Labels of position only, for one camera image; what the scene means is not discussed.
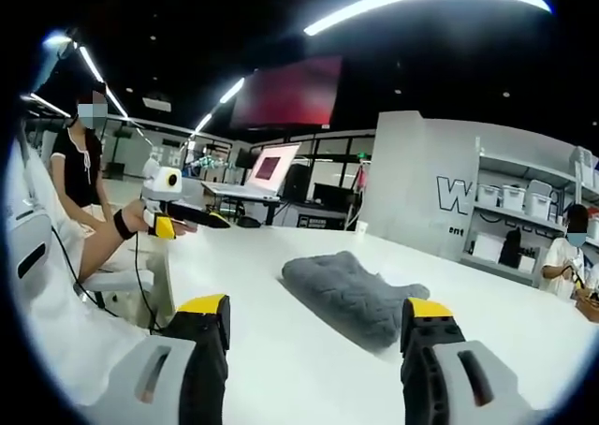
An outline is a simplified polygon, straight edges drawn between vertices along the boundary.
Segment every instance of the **red screen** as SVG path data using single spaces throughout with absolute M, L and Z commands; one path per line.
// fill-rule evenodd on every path
M 276 69 L 258 70 L 235 102 L 234 127 L 330 122 L 337 98 L 341 57 L 312 58 Z

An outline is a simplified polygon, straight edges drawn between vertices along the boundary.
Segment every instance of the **person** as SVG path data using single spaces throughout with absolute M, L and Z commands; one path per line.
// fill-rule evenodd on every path
M 102 182 L 102 144 L 94 133 L 108 117 L 105 92 L 100 83 L 84 90 L 75 119 L 58 134 L 51 153 L 52 180 L 66 213 L 92 230 L 112 217 Z M 101 206 L 101 214 L 94 205 Z
M 12 264 L 19 261 L 15 254 L 44 233 L 36 229 L 32 237 L 11 230 L 11 221 L 27 220 L 26 209 L 32 205 L 34 209 L 43 208 L 55 233 L 52 236 L 47 230 L 49 242 L 43 266 L 36 273 L 20 273 L 19 277 L 15 273 L 12 277 L 12 282 L 22 288 L 14 292 L 26 335 L 48 375 L 68 399 L 75 404 L 93 404 L 108 386 L 111 368 L 145 339 L 148 331 L 112 317 L 90 302 L 82 302 L 73 289 L 73 279 L 86 280 L 125 239 L 147 231 L 143 204 L 132 201 L 85 237 L 79 224 L 66 213 L 48 171 L 24 136 L 15 140 L 10 150 L 7 186 L 10 189 L 4 202 Z M 194 231 L 179 223 L 174 226 L 178 235 Z
M 551 243 L 543 264 L 541 290 L 560 297 L 572 296 L 575 277 L 584 282 L 584 254 L 580 247 L 587 239 L 589 212 L 584 205 L 574 204 L 566 211 L 567 233 Z

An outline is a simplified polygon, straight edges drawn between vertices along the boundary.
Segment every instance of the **white wall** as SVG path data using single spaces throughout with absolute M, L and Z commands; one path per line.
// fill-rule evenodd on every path
M 556 139 L 500 125 L 423 119 L 416 111 L 382 113 L 361 215 L 369 232 L 457 259 L 466 237 L 450 234 L 449 229 L 465 231 L 470 223 L 477 137 L 488 153 L 569 172 L 574 147 Z M 467 196 L 444 209 L 443 183 L 454 184 Z M 523 243 L 538 244 L 536 230 L 530 233 Z

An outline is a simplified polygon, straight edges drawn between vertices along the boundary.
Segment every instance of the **black ceiling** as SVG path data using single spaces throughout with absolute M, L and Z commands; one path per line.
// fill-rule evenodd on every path
M 78 39 L 132 117 L 195 128 L 255 68 L 339 54 L 331 130 L 375 128 L 382 110 L 420 110 L 530 129 L 599 154 L 599 0 L 546 0 L 553 15 L 507 0 L 419 0 L 302 33 L 354 1 L 103 0 L 81 18 Z M 143 96 L 172 112 L 146 108 Z M 229 129 L 232 105 L 203 131 L 251 141 L 284 133 Z

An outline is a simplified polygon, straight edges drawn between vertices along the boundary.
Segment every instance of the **gray cloth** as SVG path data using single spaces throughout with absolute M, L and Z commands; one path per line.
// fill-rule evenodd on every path
M 375 346 L 390 346 L 399 338 L 405 299 L 430 295 L 423 285 L 388 285 L 349 252 L 293 259 L 283 266 L 283 278 L 288 287 Z

